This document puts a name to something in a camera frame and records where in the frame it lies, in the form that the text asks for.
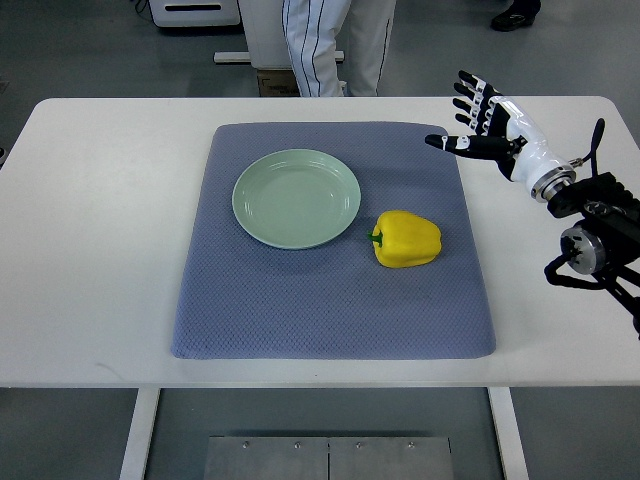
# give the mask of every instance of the blue placemat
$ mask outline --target blue placemat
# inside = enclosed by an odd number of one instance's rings
[[[211,146],[171,350],[179,358],[474,358],[495,336],[455,157],[424,143],[440,127],[395,122],[220,127]],[[233,186],[260,157],[309,148],[360,183],[355,221],[308,250],[260,243],[237,223]],[[442,231],[432,263],[378,264],[367,231],[386,210]]]

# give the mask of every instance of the metal plate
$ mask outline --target metal plate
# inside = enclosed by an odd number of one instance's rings
[[[453,480],[447,438],[332,438],[331,480]]]
[[[211,437],[205,480],[453,480],[434,437]]]
[[[204,480],[326,480],[327,456],[321,437],[211,437]]]

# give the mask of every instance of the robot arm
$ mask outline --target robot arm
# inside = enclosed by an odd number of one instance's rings
[[[596,124],[589,154],[567,162],[553,153],[542,131],[511,98],[475,75],[460,71],[459,77],[454,88],[463,98],[453,103],[462,113],[455,118],[476,135],[428,135],[425,142],[462,157],[495,160],[507,179],[523,183],[533,198],[547,202],[556,218],[581,214],[582,220],[562,233],[562,254],[545,268],[547,280],[564,287],[607,290],[632,314],[640,333],[640,297],[618,283],[622,278],[640,287],[640,274],[627,266],[640,258],[640,201],[611,173],[597,172],[604,120]],[[592,176],[576,182],[574,167],[587,160]],[[595,281],[558,274],[565,264]]]
[[[475,75],[460,71],[459,77],[454,88],[464,98],[453,100],[462,111],[456,120],[469,125],[476,135],[429,135],[425,139],[429,145],[462,157],[496,160],[507,179],[523,183],[541,202],[547,188],[575,179],[570,162],[549,148],[542,131],[511,98]]]

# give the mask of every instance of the green plate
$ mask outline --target green plate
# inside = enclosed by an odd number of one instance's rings
[[[262,157],[238,178],[233,213],[249,235],[285,249],[311,248],[340,235],[360,208],[353,172],[316,150]]]

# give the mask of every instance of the black cable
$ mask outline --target black cable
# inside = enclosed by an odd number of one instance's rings
[[[579,278],[569,277],[567,275],[560,275],[558,269],[574,258],[571,253],[563,253],[555,260],[552,260],[549,265],[544,269],[544,275],[547,277],[547,281],[551,285],[557,285],[561,287],[580,288],[583,290],[604,290],[604,285],[600,285],[595,282],[588,282]]]

